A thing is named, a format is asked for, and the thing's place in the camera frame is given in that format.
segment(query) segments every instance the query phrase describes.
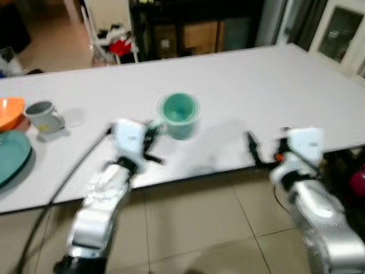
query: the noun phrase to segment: gray mug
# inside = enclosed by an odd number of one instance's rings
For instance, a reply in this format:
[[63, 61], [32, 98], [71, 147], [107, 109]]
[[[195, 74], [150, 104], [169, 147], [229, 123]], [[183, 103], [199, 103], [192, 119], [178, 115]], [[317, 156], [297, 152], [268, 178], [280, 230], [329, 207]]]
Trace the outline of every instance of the gray mug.
[[49, 134], [64, 128], [64, 119], [50, 101], [39, 101], [25, 110], [25, 116], [40, 133]]

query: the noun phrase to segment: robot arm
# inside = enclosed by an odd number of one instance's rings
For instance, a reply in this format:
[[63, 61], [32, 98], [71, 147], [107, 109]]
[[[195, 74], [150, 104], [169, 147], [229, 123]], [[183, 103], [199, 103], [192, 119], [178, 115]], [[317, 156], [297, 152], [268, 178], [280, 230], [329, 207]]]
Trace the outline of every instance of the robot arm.
[[56, 264], [57, 274], [102, 274], [106, 271], [117, 213], [127, 202], [131, 179], [142, 173], [158, 128], [130, 120], [114, 124], [112, 138], [118, 157], [107, 163], [89, 183], [81, 209], [76, 213], [67, 239], [67, 254]]
[[283, 161], [271, 171], [270, 180], [286, 192], [313, 274], [364, 273], [364, 242], [348, 225], [340, 201], [315, 178], [322, 150], [320, 129], [288, 130]]

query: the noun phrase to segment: red object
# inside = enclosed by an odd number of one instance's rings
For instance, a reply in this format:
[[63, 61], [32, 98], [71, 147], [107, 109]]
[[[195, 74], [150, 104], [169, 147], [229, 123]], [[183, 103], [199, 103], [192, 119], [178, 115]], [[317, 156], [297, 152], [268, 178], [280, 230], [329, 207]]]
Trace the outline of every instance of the red object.
[[365, 198], [365, 171], [361, 170], [354, 173], [349, 185], [357, 197]]
[[126, 44], [125, 41], [118, 40], [113, 44], [109, 45], [109, 52], [114, 53], [118, 56], [123, 56], [131, 52], [132, 44]]

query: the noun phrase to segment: cup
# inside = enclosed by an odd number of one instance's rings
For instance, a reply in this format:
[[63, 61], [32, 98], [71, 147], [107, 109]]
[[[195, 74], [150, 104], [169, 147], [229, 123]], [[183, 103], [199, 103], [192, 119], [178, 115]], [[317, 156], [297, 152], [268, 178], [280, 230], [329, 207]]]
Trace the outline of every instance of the cup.
[[25, 116], [42, 134], [49, 134], [64, 128], [64, 118], [50, 101], [39, 101], [25, 110]]
[[159, 114], [168, 135], [177, 140], [186, 140], [196, 128], [198, 102], [189, 94], [175, 93], [162, 99]]

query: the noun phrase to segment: cabinet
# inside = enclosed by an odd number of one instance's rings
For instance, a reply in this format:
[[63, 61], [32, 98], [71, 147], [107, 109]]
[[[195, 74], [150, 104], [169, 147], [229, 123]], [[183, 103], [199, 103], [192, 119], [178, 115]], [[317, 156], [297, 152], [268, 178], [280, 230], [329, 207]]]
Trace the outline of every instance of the cabinet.
[[365, 0], [329, 0], [309, 52], [365, 85], [364, 15]]

